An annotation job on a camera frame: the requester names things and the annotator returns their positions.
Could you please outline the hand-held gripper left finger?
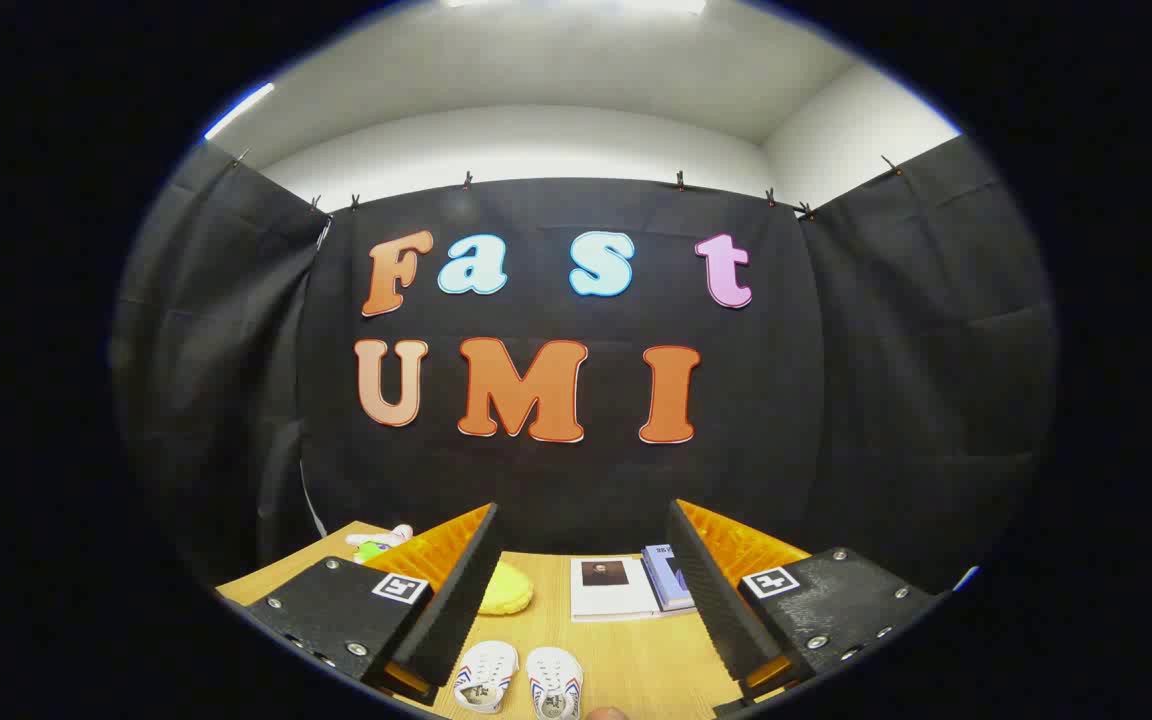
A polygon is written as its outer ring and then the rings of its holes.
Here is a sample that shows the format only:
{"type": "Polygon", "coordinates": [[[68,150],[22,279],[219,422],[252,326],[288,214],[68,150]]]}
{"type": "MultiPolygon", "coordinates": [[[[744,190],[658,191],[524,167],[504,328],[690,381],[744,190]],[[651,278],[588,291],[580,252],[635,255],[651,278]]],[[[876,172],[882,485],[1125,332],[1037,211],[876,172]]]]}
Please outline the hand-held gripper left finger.
{"type": "Polygon", "coordinates": [[[221,585],[244,620],[323,670],[433,705],[456,675],[502,535],[498,506],[444,521],[356,562],[343,541],[221,585]]]}

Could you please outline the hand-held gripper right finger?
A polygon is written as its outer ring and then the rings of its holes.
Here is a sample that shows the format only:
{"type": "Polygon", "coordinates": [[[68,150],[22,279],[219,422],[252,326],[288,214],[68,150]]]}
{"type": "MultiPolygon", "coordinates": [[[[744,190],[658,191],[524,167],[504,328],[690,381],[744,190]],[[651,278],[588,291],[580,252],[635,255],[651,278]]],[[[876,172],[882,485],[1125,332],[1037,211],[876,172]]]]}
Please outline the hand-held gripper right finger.
{"type": "Polygon", "coordinates": [[[809,553],[684,500],[669,506],[667,538],[738,688],[719,719],[861,662],[945,601],[856,550],[809,553]]]}

